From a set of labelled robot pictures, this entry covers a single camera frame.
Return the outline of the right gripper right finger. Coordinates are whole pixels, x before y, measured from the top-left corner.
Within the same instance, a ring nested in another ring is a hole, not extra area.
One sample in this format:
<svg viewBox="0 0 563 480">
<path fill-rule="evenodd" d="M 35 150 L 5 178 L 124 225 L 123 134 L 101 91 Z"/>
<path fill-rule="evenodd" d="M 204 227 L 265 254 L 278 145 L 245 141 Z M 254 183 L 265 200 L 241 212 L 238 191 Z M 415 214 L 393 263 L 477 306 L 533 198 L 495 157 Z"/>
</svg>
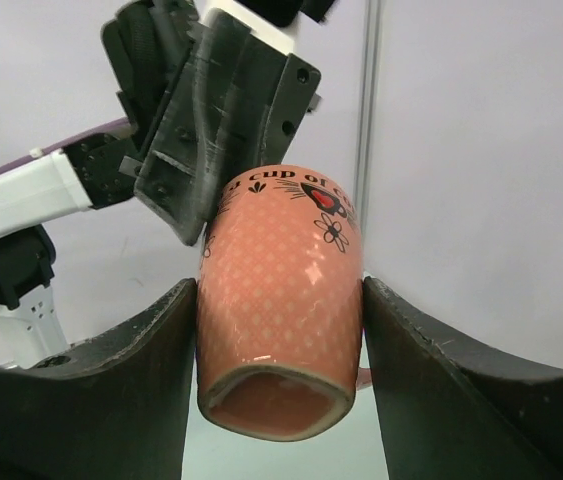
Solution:
<svg viewBox="0 0 563 480">
<path fill-rule="evenodd" d="M 376 278 L 363 302 L 391 478 L 563 479 L 563 369 L 490 347 Z"/>
</svg>

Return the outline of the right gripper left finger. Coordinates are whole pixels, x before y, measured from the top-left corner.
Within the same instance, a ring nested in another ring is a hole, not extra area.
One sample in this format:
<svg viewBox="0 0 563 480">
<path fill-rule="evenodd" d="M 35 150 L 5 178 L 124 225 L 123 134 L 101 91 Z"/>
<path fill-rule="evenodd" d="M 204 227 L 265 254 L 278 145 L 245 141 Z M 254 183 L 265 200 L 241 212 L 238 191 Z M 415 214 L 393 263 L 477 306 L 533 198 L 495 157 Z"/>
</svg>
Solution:
<svg viewBox="0 0 563 480">
<path fill-rule="evenodd" d="M 0 368 L 0 479 L 178 479 L 197 286 L 31 369 Z"/>
</svg>

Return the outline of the salmon pink printed mug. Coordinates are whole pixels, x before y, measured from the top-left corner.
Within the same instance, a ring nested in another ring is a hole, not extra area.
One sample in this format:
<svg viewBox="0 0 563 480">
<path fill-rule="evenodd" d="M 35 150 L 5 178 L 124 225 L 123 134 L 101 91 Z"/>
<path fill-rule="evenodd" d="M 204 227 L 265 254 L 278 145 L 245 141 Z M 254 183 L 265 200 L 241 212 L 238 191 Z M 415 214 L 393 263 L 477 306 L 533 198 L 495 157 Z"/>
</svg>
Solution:
<svg viewBox="0 0 563 480">
<path fill-rule="evenodd" d="M 197 293 L 197 402 L 211 423 L 312 438 L 354 404 L 363 241 L 345 191 L 299 166 L 251 169 L 222 192 Z"/>
</svg>

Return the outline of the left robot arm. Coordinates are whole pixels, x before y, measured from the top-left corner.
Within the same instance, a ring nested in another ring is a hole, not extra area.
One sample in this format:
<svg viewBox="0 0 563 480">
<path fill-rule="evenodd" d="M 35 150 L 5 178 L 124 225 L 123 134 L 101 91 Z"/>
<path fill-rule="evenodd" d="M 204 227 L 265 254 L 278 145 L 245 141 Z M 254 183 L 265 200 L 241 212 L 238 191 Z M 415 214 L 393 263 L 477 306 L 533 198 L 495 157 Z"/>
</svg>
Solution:
<svg viewBox="0 0 563 480">
<path fill-rule="evenodd" d="M 125 116 L 0 168 L 0 331 L 30 368 L 69 345 L 54 309 L 44 223 L 137 199 L 191 246 L 224 186 L 280 164 L 319 103 L 296 54 L 302 17 L 328 1 L 133 1 L 101 40 Z"/>
</svg>

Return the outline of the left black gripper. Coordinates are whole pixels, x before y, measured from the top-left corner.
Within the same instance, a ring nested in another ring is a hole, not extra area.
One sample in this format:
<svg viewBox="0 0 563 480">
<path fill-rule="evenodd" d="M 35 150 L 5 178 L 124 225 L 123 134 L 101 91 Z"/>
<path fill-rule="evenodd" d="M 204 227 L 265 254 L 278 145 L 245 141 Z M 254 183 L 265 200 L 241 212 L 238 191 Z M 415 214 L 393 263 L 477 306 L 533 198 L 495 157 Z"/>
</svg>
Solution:
<svg viewBox="0 0 563 480">
<path fill-rule="evenodd" d="M 329 1 L 133 1 L 102 29 L 125 119 L 66 153 L 87 205 L 138 199 L 193 245 L 227 181 L 283 159 L 319 103 L 299 23 Z"/>
</svg>

